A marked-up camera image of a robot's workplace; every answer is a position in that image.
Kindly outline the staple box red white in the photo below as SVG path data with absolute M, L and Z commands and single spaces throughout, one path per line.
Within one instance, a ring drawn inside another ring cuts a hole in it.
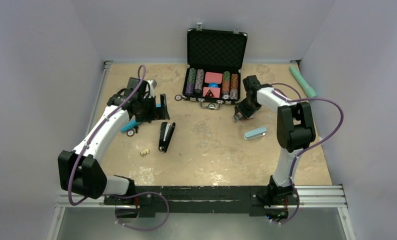
M 244 121 L 247 121 L 247 120 L 252 120 L 254 118 L 255 118 L 254 115 L 252 115 L 250 117 L 246 117 L 246 116 L 242 116 L 242 115 L 239 115 L 239 114 L 235 114 L 232 117 L 234 123 L 240 123 L 240 122 L 244 122 Z

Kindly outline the black stapler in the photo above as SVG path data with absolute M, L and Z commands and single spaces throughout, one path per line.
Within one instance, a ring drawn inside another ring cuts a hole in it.
M 163 122 L 161 124 L 159 131 L 159 144 L 158 144 L 158 150 L 160 152 L 164 152 L 164 153 L 167 152 L 175 128 L 176 128 L 175 122 L 173 123 Z

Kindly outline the light blue stapler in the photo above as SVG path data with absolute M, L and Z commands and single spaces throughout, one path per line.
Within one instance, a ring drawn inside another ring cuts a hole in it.
M 267 128 L 265 126 L 258 127 L 252 130 L 249 130 L 244 133 L 243 138 L 248 141 L 256 138 L 263 137 L 267 133 Z

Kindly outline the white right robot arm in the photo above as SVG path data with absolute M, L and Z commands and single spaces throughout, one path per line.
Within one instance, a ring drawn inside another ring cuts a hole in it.
M 293 102 L 271 84 L 262 84 L 255 75 L 243 79 L 246 97 L 234 108 L 233 120 L 242 122 L 261 107 L 276 113 L 276 138 L 281 147 L 275 172 L 269 179 L 262 200 L 278 204 L 293 193 L 296 162 L 300 152 L 316 139 L 311 106 L 308 102 Z

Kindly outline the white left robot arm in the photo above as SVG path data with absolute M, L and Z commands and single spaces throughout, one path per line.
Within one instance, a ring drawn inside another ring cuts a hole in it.
M 68 193 L 97 199 L 116 195 L 124 205 L 136 197 L 134 181 L 128 177 L 107 175 L 100 162 L 121 128 L 131 119 L 138 122 L 169 120 L 166 95 L 156 104 L 155 80 L 131 77 L 127 86 L 112 95 L 100 119 L 87 136 L 72 150 L 63 150 L 58 158 L 60 187 Z

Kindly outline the blue marker pen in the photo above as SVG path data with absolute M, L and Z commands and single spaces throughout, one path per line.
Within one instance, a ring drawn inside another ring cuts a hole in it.
M 127 132 L 128 130 L 134 129 L 136 133 L 138 132 L 138 126 L 143 122 L 136 122 L 136 119 L 130 120 L 125 126 L 121 128 L 121 132 Z

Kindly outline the small beige staple strip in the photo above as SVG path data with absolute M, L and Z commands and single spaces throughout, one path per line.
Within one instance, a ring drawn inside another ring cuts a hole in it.
M 150 150 L 148 148 L 146 148 L 144 150 L 141 150 L 139 153 L 143 157 L 143 156 L 148 155 L 150 153 Z

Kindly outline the pink card deck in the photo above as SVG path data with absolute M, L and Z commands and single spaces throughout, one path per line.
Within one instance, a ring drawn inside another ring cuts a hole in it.
M 204 76 L 204 82 L 207 84 L 216 83 L 221 84 L 223 81 L 223 74 L 218 72 L 206 72 Z

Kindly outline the black poker chip case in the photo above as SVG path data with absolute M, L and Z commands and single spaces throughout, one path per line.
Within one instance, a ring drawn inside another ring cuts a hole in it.
M 182 99 L 219 106 L 236 104 L 241 96 L 240 77 L 248 34 L 238 30 L 190 28 L 186 39 L 187 70 Z M 222 83 L 205 83 L 206 72 L 222 73 Z M 203 97 L 204 87 L 220 88 L 220 98 Z

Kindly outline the teal green cylinder tool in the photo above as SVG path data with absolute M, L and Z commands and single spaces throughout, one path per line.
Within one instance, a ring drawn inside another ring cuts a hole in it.
M 289 71 L 297 83 L 301 86 L 307 97 L 314 98 L 318 96 L 316 91 L 308 84 L 298 69 L 296 69 L 294 66 L 290 66 Z

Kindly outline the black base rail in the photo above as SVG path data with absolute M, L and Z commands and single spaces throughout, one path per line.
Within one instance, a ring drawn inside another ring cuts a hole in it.
M 106 196 L 104 204 L 122 209 L 131 206 L 140 218 L 157 213 L 247 214 L 250 217 L 286 219 L 299 202 L 292 187 L 271 186 L 138 186 L 138 196 Z

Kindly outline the aluminium frame rail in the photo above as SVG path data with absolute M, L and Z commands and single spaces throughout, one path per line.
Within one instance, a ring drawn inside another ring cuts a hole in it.
M 145 79 L 147 69 L 144 65 L 139 66 L 138 71 L 137 71 L 137 77 L 133 77 L 135 79 L 139 79 L 140 81 L 147 81 Z M 277 91 L 281 92 L 280 90 L 277 89 L 277 85 L 275 83 L 270 84 L 272 85 Z M 301 103 L 301 102 L 307 102 L 310 104 L 310 98 L 302 98 L 299 97 L 298 99 L 291 99 L 294 103 Z M 160 96 L 156 96 L 156 104 L 160 104 Z M 170 123 L 170 120 L 160 120 L 162 123 L 163 122 L 168 122 Z M 309 148 L 306 150 L 303 150 L 300 152 L 299 156 L 300 158 L 304 153 L 307 151 L 315 148 L 318 146 L 319 143 L 316 141 L 316 139 L 310 144 Z M 134 196 L 138 196 L 138 193 L 136 193 L 136 186 L 134 182 L 134 188 L 133 188 L 133 194 Z M 305 186 L 296 186 L 295 184 L 295 174 L 293 178 L 293 189 L 297 190 L 298 193 L 298 204 L 297 206 L 293 207 L 294 212 L 297 213 L 300 208 L 322 208 L 322 207 L 345 207 L 346 202 L 345 201 L 339 201 L 339 198 L 343 196 L 344 191 L 342 189 L 334 189 L 332 187 L 329 188 L 323 188 L 320 186 L 315 187 L 315 193 L 311 193 L 310 188 L 305 187 Z M 122 196 L 127 196 L 127 195 L 102 195 L 97 199 L 103 198 L 105 200 L 105 197 L 109 196 L 114 196 L 114 197 L 122 197 Z M 83 202 L 87 199 L 91 199 L 89 197 L 84 197 L 82 195 L 76 194 L 76 193 L 70 193 L 67 192 L 67 197 L 68 197 L 68 202 L 72 206 L 78 206 L 80 202 Z M 79 201 L 74 201 L 74 197 L 79 197 Z M 294 213 L 288 212 L 289 215 L 287 218 L 273 218 L 270 219 L 269 217 L 265 216 L 272 224 L 275 224 L 277 226 L 281 226 L 286 224 L 288 221 L 290 221 L 294 217 Z

